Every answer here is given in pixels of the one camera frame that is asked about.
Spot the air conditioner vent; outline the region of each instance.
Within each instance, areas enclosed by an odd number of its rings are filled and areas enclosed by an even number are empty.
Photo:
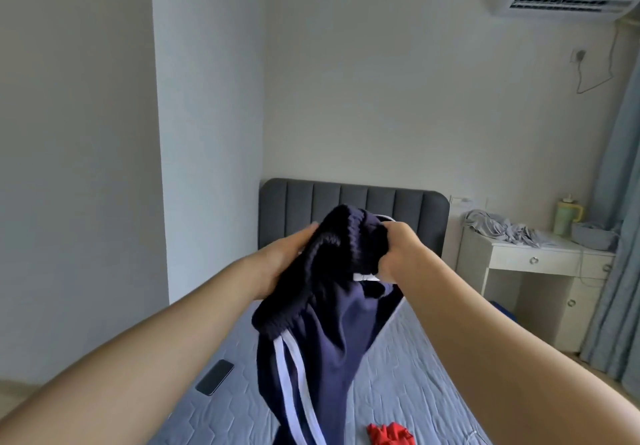
[[[624,0],[514,0],[510,8],[614,14],[624,12],[631,4]]]

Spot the curtain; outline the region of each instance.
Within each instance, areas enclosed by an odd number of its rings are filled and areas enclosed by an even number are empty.
[[[620,228],[580,357],[640,399],[640,58],[604,154],[590,219]]]

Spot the floor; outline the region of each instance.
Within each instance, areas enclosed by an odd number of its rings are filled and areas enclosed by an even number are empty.
[[[613,381],[613,379],[611,379],[606,374],[604,374],[604,373],[602,373],[600,371],[596,371],[595,369],[589,368],[589,366],[585,362],[582,362],[580,359],[578,359],[577,355],[568,354],[567,356],[570,357],[575,362],[577,362],[578,364],[580,364],[580,366],[582,366],[583,368],[585,368],[588,371],[592,372],[595,376],[597,376],[600,379],[602,379],[605,383],[607,383],[609,386],[611,386],[617,392],[622,394],[624,397],[626,397],[626,399],[631,401],[633,404],[635,404],[635,406],[638,409],[640,409],[640,401],[637,401],[637,400],[633,399],[622,388],[620,383],[617,383],[617,382]],[[13,383],[13,382],[8,382],[8,381],[0,381],[0,418],[2,418],[3,416],[7,415],[7,413],[9,413],[9,411],[14,409],[16,406],[18,406],[24,400],[26,400],[32,393],[36,392],[36,390],[37,390],[36,386],[18,384],[18,383]]]

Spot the person's right arm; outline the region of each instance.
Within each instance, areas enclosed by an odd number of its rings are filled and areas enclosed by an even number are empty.
[[[404,223],[384,223],[383,280],[398,284],[494,445],[640,444],[640,411],[508,319]]]

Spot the gray quilted mattress cover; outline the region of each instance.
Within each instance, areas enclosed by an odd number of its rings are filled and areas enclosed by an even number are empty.
[[[190,388],[149,444],[270,445],[278,422],[258,392],[258,338],[251,325],[256,306],[237,322],[194,386],[219,359],[235,369],[212,396]],[[362,360],[347,413],[345,445],[368,445],[366,426],[392,421],[407,427],[418,445],[490,443],[406,301]]]

